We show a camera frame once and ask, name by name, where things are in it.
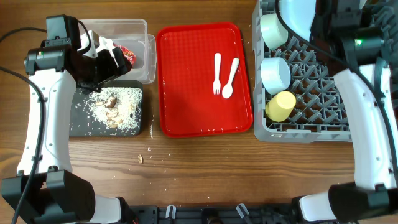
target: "black cutting board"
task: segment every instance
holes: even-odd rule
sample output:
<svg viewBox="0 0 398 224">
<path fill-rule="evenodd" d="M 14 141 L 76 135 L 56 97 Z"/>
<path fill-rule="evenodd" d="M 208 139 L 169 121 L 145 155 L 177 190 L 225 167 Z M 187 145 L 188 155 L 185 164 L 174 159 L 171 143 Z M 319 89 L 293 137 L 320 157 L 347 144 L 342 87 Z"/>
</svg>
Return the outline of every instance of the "black cutting board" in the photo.
<svg viewBox="0 0 398 224">
<path fill-rule="evenodd" d="M 139 134 L 141 128 L 142 99 L 144 99 L 144 90 L 142 89 L 141 82 L 109 81 L 103 85 L 103 88 L 107 87 L 128 87 L 141 89 L 142 98 L 136 109 L 136 121 L 138 122 L 138 127 L 127 132 L 122 132 L 122 130 L 118 128 L 106 129 L 105 124 L 94 120 L 94 117 L 89 110 L 89 106 L 85 105 L 84 102 L 88 100 L 89 95 L 84 95 L 81 88 L 76 88 L 76 92 L 72 100 L 72 107 L 70 109 L 69 136 L 135 136 Z"/>
</svg>

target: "cup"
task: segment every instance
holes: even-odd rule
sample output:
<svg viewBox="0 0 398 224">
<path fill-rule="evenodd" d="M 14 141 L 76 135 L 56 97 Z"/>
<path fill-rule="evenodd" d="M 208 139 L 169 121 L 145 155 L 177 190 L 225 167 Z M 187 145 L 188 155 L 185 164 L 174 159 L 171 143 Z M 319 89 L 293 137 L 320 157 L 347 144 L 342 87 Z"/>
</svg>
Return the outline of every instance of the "cup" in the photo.
<svg viewBox="0 0 398 224">
<path fill-rule="evenodd" d="M 271 95 L 286 90 L 290 85 L 290 68 L 282 58 L 264 58 L 260 74 L 264 88 Z"/>
<path fill-rule="evenodd" d="M 274 50 L 286 43 L 288 32 L 279 22 L 276 14 L 263 15 L 260 18 L 261 35 L 267 47 Z"/>
<path fill-rule="evenodd" d="M 296 97 L 289 91 L 282 91 L 266 104 L 266 115 L 269 119 L 281 122 L 286 120 L 296 105 Z"/>
</svg>

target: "gray dish rack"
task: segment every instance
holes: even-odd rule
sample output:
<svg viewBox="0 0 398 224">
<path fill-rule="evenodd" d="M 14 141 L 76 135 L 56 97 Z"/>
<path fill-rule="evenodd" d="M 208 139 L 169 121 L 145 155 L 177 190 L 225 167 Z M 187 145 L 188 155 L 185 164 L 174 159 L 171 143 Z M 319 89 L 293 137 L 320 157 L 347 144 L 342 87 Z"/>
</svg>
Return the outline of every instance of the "gray dish rack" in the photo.
<svg viewBox="0 0 398 224">
<path fill-rule="evenodd" d="M 371 26 L 381 27 L 384 40 L 390 46 L 392 68 L 392 99 L 398 109 L 398 18 L 389 0 L 376 5 L 365 5 L 371 10 Z M 320 65 L 315 52 L 295 37 L 277 50 L 269 50 L 262 39 L 260 18 L 275 13 L 275 0 L 258 0 L 252 14 L 253 51 L 255 53 L 256 82 L 254 88 L 254 134 L 260 141 L 299 142 L 351 141 L 348 120 L 340 94 L 335 88 L 328 68 Z M 284 58 L 290 67 L 292 80 L 289 91 L 295 93 L 297 104 L 288 120 L 275 123 L 265 114 L 270 94 L 262 85 L 260 67 L 264 58 Z"/>
</svg>

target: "green light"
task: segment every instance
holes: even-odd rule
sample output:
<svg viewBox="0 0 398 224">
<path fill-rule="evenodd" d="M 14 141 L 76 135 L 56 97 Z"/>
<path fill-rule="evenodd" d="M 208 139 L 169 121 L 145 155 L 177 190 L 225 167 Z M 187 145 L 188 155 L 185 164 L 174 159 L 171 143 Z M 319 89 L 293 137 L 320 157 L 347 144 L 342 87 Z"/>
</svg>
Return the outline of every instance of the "green light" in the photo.
<svg viewBox="0 0 398 224">
<path fill-rule="evenodd" d="M 356 45 L 361 45 L 362 44 L 362 40 L 360 40 L 360 39 L 355 39 L 355 44 Z"/>
</svg>

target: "red tray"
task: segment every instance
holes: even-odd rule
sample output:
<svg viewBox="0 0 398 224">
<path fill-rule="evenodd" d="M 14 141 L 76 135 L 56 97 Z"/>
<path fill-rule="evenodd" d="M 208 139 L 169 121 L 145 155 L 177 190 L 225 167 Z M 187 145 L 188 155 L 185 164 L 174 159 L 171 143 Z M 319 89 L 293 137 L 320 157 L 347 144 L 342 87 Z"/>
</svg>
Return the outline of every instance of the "red tray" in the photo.
<svg viewBox="0 0 398 224">
<path fill-rule="evenodd" d="M 253 123 L 241 33 L 230 22 L 167 27 L 156 37 L 160 125 L 172 138 L 238 133 Z M 213 94 L 214 55 L 223 88 L 240 59 L 229 99 Z"/>
</svg>

